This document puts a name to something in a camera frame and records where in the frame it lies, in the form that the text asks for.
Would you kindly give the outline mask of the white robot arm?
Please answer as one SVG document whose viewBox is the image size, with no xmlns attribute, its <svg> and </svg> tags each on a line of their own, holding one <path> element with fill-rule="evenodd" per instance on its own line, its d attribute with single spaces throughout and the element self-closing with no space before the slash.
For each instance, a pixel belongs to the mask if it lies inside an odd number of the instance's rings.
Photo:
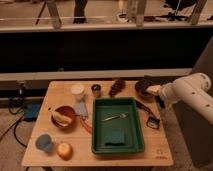
<svg viewBox="0 0 213 171">
<path fill-rule="evenodd" d="M 207 93 L 210 88 L 208 75 L 194 73 L 163 85 L 148 86 L 145 91 L 159 96 L 167 105 L 183 101 L 213 124 L 213 97 Z"/>
</svg>

